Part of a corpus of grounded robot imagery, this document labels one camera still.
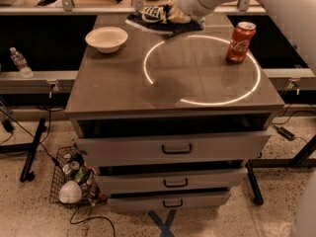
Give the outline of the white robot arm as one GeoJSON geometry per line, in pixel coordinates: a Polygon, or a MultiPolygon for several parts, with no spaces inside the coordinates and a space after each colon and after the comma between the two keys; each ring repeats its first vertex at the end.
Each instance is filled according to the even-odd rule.
{"type": "MultiPolygon", "coordinates": [[[[222,3],[234,0],[179,0],[193,18],[204,17],[222,3]]],[[[310,69],[316,68],[316,0],[256,0],[296,48],[310,69]]],[[[316,172],[303,191],[289,237],[316,237],[316,172]]]]}

